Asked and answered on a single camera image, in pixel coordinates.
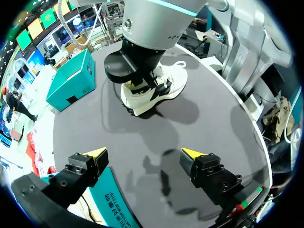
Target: teal banner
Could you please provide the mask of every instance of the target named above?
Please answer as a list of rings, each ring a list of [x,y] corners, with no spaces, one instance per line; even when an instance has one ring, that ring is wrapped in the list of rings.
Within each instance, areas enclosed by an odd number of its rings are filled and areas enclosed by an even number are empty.
[[[139,228],[120,194],[111,168],[106,168],[96,185],[89,189],[109,227]]]

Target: teal box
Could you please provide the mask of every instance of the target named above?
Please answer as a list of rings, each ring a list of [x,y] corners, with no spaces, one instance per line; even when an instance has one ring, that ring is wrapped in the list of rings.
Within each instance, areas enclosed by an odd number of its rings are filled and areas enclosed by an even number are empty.
[[[46,101],[58,111],[95,89],[95,61],[83,50],[58,69]]]

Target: round platform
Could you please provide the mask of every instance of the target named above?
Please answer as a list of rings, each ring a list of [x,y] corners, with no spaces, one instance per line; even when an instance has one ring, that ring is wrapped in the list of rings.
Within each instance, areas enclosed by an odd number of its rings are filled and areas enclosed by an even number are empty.
[[[96,89],[56,112],[54,156],[57,170],[75,152],[107,147],[123,195],[144,228],[207,227],[221,211],[196,189],[179,165],[180,149],[214,153],[243,183],[269,185],[269,166],[261,133],[225,83],[183,48],[167,50],[164,65],[183,60],[188,82],[174,100],[141,117],[120,101],[120,85],[105,75],[105,57],[115,43],[95,52]]]

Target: white sneaker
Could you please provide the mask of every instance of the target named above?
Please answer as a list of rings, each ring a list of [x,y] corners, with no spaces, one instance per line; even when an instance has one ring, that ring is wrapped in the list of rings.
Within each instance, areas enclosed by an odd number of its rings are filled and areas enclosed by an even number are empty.
[[[150,89],[145,82],[137,87],[130,85],[130,82],[122,84],[120,95],[123,104],[131,109],[129,110],[131,114],[139,116],[162,100],[176,98],[188,80],[185,66],[184,61],[178,61],[172,66],[164,66],[159,63],[151,72],[151,75],[156,77],[158,84],[154,89]]]

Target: person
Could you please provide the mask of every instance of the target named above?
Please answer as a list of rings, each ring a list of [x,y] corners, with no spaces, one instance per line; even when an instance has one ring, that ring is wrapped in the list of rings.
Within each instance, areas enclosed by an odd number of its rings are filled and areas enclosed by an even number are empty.
[[[44,62],[45,62],[47,65],[51,64],[51,65],[54,66],[54,65],[56,64],[55,59],[49,58],[48,55],[47,55],[47,53],[45,53],[43,56],[44,56]]]
[[[10,93],[10,90],[5,86],[2,90],[2,94],[6,95],[6,103],[8,106],[13,109],[14,113],[19,112],[24,115],[26,115],[29,119],[36,122],[38,116],[34,116],[31,113],[29,113],[28,109],[24,106],[24,104],[21,101],[18,101],[12,93]]]

